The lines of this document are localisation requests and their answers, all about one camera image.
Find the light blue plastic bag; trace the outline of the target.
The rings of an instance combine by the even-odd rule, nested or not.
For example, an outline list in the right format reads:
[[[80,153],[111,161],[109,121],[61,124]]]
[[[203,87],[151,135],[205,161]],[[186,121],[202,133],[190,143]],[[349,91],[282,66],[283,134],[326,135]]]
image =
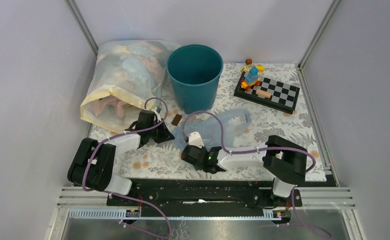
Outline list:
[[[232,148],[235,138],[242,135],[251,123],[251,113],[246,108],[231,109],[211,115],[205,112],[192,113],[172,130],[175,137],[172,144],[179,150],[183,150],[188,144],[186,139],[189,134],[198,132],[208,150],[223,145]]]

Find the teal plastic trash bin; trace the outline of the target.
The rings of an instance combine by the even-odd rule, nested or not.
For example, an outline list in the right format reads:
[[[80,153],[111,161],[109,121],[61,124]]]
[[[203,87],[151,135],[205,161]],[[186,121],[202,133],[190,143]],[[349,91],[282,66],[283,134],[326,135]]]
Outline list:
[[[184,113],[213,107],[223,67],[219,52],[202,44],[185,45],[170,54],[166,72],[171,79],[176,102]]]

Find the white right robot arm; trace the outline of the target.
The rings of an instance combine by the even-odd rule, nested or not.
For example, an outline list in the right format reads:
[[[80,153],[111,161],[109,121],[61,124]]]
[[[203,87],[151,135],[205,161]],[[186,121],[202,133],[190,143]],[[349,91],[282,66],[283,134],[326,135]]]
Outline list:
[[[252,147],[207,149],[200,134],[194,132],[189,135],[181,159],[196,170],[211,174],[244,167],[264,168],[274,175],[270,201],[282,206],[289,200],[292,189],[305,182],[308,156],[307,149],[274,135],[267,142]]]

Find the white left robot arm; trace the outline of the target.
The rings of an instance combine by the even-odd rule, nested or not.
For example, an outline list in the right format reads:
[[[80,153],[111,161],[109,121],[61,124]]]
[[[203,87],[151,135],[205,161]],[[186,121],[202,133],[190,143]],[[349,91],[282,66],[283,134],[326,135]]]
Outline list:
[[[153,111],[142,110],[138,119],[122,134],[101,142],[84,138],[68,170],[67,178],[86,189],[117,193],[123,204],[133,205],[138,193],[131,188],[131,180],[113,174],[115,156],[139,149],[150,140],[160,144],[174,139],[163,119],[159,119]]]

